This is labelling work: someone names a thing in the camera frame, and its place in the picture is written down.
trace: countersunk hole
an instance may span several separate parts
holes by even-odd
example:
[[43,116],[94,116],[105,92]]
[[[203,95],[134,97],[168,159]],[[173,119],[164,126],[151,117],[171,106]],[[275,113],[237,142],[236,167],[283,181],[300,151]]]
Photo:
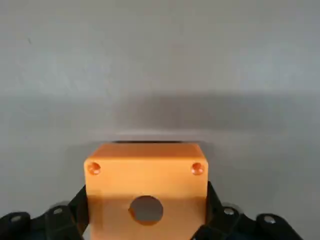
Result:
[[204,166],[201,163],[196,162],[196,163],[192,164],[191,172],[194,175],[201,175],[204,173],[204,171],[205,171]]
[[92,175],[98,175],[101,170],[100,165],[96,162],[91,162],[87,168],[88,168],[89,173]]
[[164,215],[161,202],[148,195],[135,198],[128,211],[137,223],[144,226],[152,226],[158,223]]

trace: circular hole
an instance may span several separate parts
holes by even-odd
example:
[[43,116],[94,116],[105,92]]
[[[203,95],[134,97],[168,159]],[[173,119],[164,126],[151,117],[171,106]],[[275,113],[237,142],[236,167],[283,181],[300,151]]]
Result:
[[145,226],[158,223],[164,215],[164,208],[161,202],[153,196],[135,198],[128,211],[136,222]]
[[53,211],[53,214],[60,214],[62,213],[62,208],[57,208]]
[[21,219],[21,216],[20,215],[18,215],[18,216],[13,216],[12,218],[11,218],[11,222],[17,222],[17,221],[19,221]]
[[89,173],[92,175],[98,175],[101,170],[100,165],[96,162],[91,162],[87,168],[88,168]]
[[196,162],[196,163],[192,164],[191,172],[194,175],[201,175],[204,173],[204,171],[205,171],[204,166],[201,163]]

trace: metal screw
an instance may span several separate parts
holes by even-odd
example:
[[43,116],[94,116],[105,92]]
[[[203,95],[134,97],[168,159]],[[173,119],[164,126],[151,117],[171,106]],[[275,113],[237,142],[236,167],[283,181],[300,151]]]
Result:
[[272,216],[265,216],[264,217],[264,221],[268,224],[275,224],[276,220],[272,217]]
[[224,209],[224,213],[227,215],[233,215],[235,214],[235,211],[232,208],[227,207]]
[[60,213],[62,213],[62,208],[60,207],[53,211],[53,214],[60,214]]
[[21,216],[20,215],[18,215],[18,216],[14,216],[14,217],[12,217],[11,218],[11,222],[17,222],[17,221],[19,221],[21,219]]

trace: white wall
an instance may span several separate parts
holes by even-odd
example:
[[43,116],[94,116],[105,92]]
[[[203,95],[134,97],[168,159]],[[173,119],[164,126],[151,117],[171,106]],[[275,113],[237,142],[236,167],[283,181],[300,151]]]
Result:
[[1,215],[84,184],[101,142],[196,140],[224,202],[320,224],[320,1],[1,0]]

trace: orange box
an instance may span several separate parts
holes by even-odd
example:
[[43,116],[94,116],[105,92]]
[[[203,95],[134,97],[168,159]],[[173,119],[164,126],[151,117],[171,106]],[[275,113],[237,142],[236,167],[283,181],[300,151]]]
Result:
[[[189,240],[205,223],[208,162],[195,143],[107,143],[84,173],[91,240]],[[136,219],[142,196],[160,203],[157,221]]]

